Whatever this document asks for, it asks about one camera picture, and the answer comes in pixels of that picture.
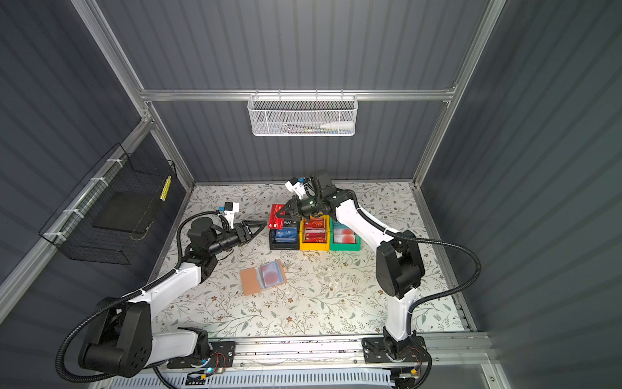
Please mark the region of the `red VIP card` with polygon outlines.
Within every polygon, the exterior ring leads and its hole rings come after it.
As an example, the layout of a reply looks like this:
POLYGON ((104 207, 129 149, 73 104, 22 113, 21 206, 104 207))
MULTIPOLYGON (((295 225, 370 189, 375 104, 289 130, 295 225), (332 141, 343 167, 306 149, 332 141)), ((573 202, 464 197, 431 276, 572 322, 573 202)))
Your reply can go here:
POLYGON ((271 213, 268 222, 268 228, 270 230, 281 230, 284 225, 284 219, 278 217, 279 211, 283 208, 283 204, 273 204, 271 206, 271 213))

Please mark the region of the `white red circle card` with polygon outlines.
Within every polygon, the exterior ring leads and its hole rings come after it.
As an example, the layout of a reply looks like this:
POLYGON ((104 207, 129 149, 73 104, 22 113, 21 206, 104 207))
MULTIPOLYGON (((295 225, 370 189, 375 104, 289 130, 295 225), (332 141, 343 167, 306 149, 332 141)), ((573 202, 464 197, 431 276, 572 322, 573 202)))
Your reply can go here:
POLYGON ((260 267, 260 275, 265 289, 282 285, 286 282, 283 268, 279 261, 273 261, 260 267))

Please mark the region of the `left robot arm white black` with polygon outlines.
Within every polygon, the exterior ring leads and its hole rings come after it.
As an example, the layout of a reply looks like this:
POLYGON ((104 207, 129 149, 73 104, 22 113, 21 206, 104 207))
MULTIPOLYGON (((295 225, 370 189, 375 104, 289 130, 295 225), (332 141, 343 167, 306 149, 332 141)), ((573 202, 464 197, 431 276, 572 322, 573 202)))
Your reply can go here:
POLYGON ((201 212, 182 222, 188 228, 187 246, 178 246, 178 262, 162 277, 121 298, 105 298, 93 314, 71 332, 58 351, 58 374, 71 380, 64 353, 81 332, 86 336, 78 356, 79 367, 93 371, 80 381, 94 382, 113 376, 133 377, 145 368, 181 359, 196 366, 210 365, 214 353, 209 335, 197 327, 154 333, 152 321, 176 298, 202 284, 214 272, 219 254, 229 255, 257 238, 265 220, 231 223, 225 218, 214 224, 216 212, 201 212))

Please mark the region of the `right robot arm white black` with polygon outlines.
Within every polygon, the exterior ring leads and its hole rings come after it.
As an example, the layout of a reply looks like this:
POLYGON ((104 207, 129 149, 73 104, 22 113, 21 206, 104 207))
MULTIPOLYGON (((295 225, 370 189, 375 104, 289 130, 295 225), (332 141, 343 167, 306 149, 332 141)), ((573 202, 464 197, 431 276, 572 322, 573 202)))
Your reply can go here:
POLYGON ((400 232, 361 207, 356 193, 340 189, 326 172, 307 178, 291 178, 285 188, 293 197, 277 212, 284 220, 309 220, 329 216, 345 225, 376 253, 375 276, 387 295, 384 332, 399 342, 411 334, 411 304, 425 275, 419 244, 409 231, 400 232))

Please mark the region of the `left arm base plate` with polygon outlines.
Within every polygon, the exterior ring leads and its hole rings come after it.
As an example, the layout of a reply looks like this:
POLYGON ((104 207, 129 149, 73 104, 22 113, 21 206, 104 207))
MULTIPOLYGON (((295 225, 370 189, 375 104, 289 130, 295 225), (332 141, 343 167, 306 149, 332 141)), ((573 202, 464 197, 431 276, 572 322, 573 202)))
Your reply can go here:
POLYGON ((194 351, 187 357, 173 358, 166 364, 168 369, 226 369, 233 366, 236 342, 210 341, 205 350, 194 351))

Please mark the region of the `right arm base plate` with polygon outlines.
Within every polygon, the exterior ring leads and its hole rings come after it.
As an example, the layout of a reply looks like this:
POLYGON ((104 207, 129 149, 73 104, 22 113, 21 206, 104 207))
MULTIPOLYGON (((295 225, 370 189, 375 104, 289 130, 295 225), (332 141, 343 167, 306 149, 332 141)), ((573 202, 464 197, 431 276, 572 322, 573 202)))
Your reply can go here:
POLYGON ((410 336, 395 341, 390 336, 366 337, 361 340, 364 360, 367 364, 412 363, 420 366, 430 359, 424 338, 410 336))

